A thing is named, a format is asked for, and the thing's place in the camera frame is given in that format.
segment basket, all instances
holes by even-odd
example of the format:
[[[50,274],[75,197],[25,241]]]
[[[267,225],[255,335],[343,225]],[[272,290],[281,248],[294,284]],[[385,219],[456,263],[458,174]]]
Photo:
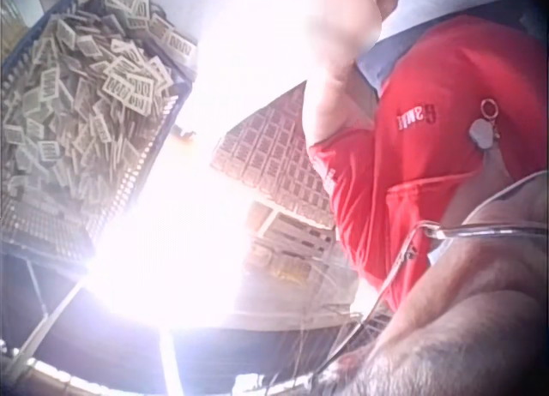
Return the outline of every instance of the basket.
[[[36,25],[23,37],[11,54],[2,63],[2,97],[8,97],[10,89],[18,77],[24,74],[31,61],[31,49],[42,34],[49,18],[54,14],[75,13],[76,0],[61,0],[51,8]],[[105,13],[101,0],[91,0],[83,7],[88,12]],[[95,244],[101,232],[113,218],[128,210],[147,180],[156,157],[170,134],[177,115],[189,97],[192,83],[181,73],[178,66],[151,39],[143,39],[142,48],[151,57],[158,56],[166,67],[172,69],[175,82],[170,87],[168,98],[163,103],[162,120],[154,138],[144,147],[139,164],[128,169],[119,184],[116,196],[107,207],[102,207],[86,224],[81,220],[76,225],[75,218],[59,212],[48,212],[34,206],[24,196],[10,195],[7,182],[11,175],[9,162],[3,162],[2,171],[2,254],[18,257],[31,262],[47,265],[62,265],[83,269],[94,257]],[[10,145],[2,137],[3,160],[8,160]]]

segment metal rod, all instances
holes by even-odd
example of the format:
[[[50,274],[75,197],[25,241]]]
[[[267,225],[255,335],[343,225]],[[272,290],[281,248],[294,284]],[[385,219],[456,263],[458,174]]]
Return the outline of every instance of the metal rod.
[[[4,380],[6,380],[8,385],[14,385],[19,377],[21,377],[21,374],[24,373],[25,368],[27,367],[28,359],[34,355],[45,336],[50,332],[57,319],[59,319],[59,316],[65,311],[65,309],[67,309],[67,306],[69,306],[70,302],[72,302],[72,299],[75,298],[76,294],[84,286],[84,283],[84,279],[81,279],[63,299],[63,301],[55,308],[55,310],[53,310],[53,312],[51,312],[51,314],[47,317],[44,317],[30,334],[27,341],[21,347],[19,353],[17,353],[17,355],[12,359],[6,369]]]
[[[429,226],[425,234],[437,240],[470,237],[547,237],[547,227],[539,223],[486,223],[457,227]]]
[[[31,275],[31,280],[33,281],[34,292],[36,293],[36,297],[38,298],[38,301],[40,302],[40,307],[42,308],[42,316],[47,317],[48,308],[45,306],[44,299],[42,298],[42,292],[40,291],[40,286],[38,284],[38,280],[36,279],[36,275],[34,274],[33,265],[30,261],[27,261],[27,268],[28,272]]]

